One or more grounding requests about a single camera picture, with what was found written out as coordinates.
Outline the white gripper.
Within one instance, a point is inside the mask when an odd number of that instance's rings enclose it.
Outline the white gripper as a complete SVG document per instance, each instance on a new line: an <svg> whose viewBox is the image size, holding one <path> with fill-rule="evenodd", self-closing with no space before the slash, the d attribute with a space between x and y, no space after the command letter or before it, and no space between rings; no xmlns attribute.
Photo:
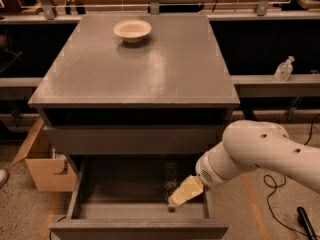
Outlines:
<svg viewBox="0 0 320 240"><path fill-rule="evenodd" d="M196 163L196 176L188 176L168 199L170 207L178 207L203 193L204 185L208 188L225 184L227 155L225 152L207 151Z"/></svg>

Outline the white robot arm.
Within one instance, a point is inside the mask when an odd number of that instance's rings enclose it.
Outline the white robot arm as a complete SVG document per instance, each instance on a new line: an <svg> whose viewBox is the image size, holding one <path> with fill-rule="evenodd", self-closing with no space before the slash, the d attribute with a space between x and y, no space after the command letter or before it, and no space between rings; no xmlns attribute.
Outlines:
<svg viewBox="0 0 320 240"><path fill-rule="evenodd" d="M287 176L320 192L320 149L289 139L279 124L238 120L228 125L222 141L197 161L196 174L187 177L168 199L178 207L234 177L257 168Z"/></svg>

